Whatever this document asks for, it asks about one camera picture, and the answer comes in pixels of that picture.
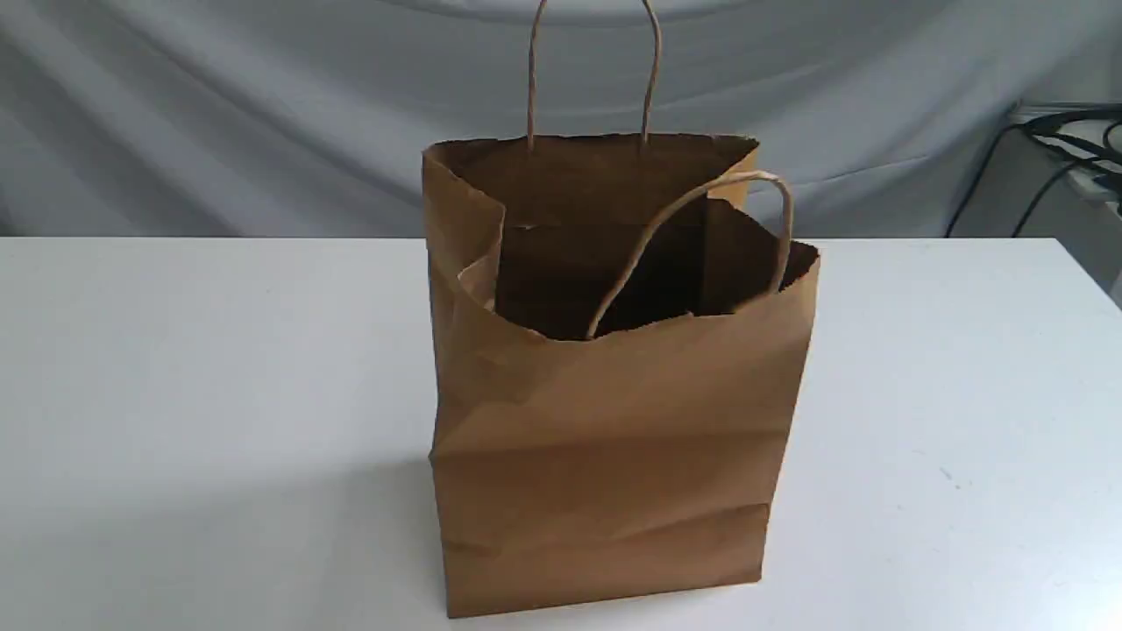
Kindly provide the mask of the grey backdrop cloth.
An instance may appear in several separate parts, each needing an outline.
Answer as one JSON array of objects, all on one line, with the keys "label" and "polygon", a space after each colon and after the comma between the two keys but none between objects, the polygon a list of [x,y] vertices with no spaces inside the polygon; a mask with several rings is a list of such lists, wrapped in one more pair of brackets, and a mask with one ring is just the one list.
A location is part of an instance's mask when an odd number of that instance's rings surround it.
[{"label": "grey backdrop cloth", "polygon": [[[760,140],[807,237],[942,232],[1118,1],[657,1],[650,125]],[[525,131],[533,1],[4,1],[4,236],[422,235],[436,141]]]}]

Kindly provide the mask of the brown paper shopping bag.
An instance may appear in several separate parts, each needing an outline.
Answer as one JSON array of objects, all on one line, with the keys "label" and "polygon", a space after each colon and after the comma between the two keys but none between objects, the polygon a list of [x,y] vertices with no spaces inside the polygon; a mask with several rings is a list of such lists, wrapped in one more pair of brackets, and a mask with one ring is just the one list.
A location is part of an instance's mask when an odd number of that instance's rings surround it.
[{"label": "brown paper shopping bag", "polygon": [[542,135],[423,153],[449,618],[757,582],[820,255],[757,140]]}]

